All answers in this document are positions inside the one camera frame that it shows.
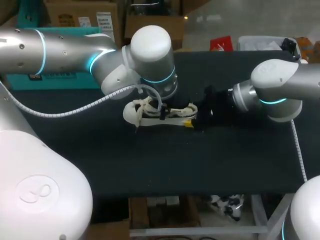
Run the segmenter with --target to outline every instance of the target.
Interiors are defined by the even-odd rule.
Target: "white robotic arm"
[[[178,87],[171,39],[158,26],[138,30],[121,50],[103,34],[1,29],[0,56],[2,74],[90,72],[106,95],[141,81],[156,89],[158,95],[148,93],[161,104]],[[77,167],[37,137],[15,102],[0,84],[0,239],[79,240],[91,219],[90,185]]]

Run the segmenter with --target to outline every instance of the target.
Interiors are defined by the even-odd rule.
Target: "white sneaker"
[[[148,96],[145,99],[129,102],[123,110],[123,118],[128,123],[139,126],[153,125],[177,125],[184,126],[185,122],[196,117],[198,108],[189,103],[184,109],[171,108],[164,120],[160,120],[160,112],[150,105],[153,99]]]

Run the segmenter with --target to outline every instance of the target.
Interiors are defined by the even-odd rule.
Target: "black work surface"
[[[193,101],[200,100],[205,87],[230,88],[249,79],[254,67],[268,59],[292,57],[282,51],[177,53],[179,88]],[[103,96],[99,90],[14,95],[45,113],[73,110]],[[109,100],[66,118],[25,117],[46,144],[84,173],[97,196],[293,193],[303,184],[289,123],[245,114],[235,126],[205,132],[180,126],[140,127],[136,132],[122,117],[134,98],[133,93]],[[296,120],[308,177],[320,174],[315,155],[320,146],[318,112],[318,105],[303,103]]]

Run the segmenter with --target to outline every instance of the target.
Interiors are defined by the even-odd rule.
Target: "coiled cable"
[[[126,86],[124,88],[121,88],[117,91],[114,91],[92,103],[89,103],[85,106],[82,106],[82,107],[79,107],[75,110],[72,110],[72,111],[67,111],[67,112],[62,112],[62,113],[43,113],[43,112],[39,112],[39,111],[35,111],[25,105],[23,105],[21,102],[19,102],[12,94],[11,92],[5,87],[5,85],[0,81],[0,84],[3,86],[3,88],[6,90],[6,92],[8,93],[9,97],[12,99],[12,101],[14,102],[14,104],[20,108],[21,110],[23,110],[24,112],[28,113],[28,114],[31,114],[31,115],[34,115],[34,116],[37,116],[37,117],[41,117],[41,118],[47,118],[47,119],[55,119],[55,118],[63,118],[63,117],[67,117],[67,116],[71,116],[71,115],[74,115],[74,114],[78,114],[78,113],[81,113],[85,110],[88,110],[94,106],[97,106],[101,103],[103,103],[104,101],[106,100],[109,100],[110,98],[118,95],[118,94],[121,94],[125,91],[128,91],[130,89],[138,89],[138,88],[143,88],[143,89],[148,89],[150,91],[152,91],[156,98],[157,98],[157,101],[158,101],[158,108],[157,110],[160,112],[161,110],[161,107],[162,107],[162,101],[161,101],[161,97],[160,97],[160,94],[151,86],[148,86],[148,85],[145,85],[145,84],[140,84],[139,86],[138,85],[130,85],[130,86]]]

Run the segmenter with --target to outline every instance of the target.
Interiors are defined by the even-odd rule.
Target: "white shoelace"
[[[139,100],[133,100],[134,105],[140,105],[140,107],[136,111],[136,117],[137,117],[137,123],[135,124],[135,127],[138,128],[140,126],[142,116],[144,113],[144,108],[149,102],[149,97],[145,99],[139,99]]]

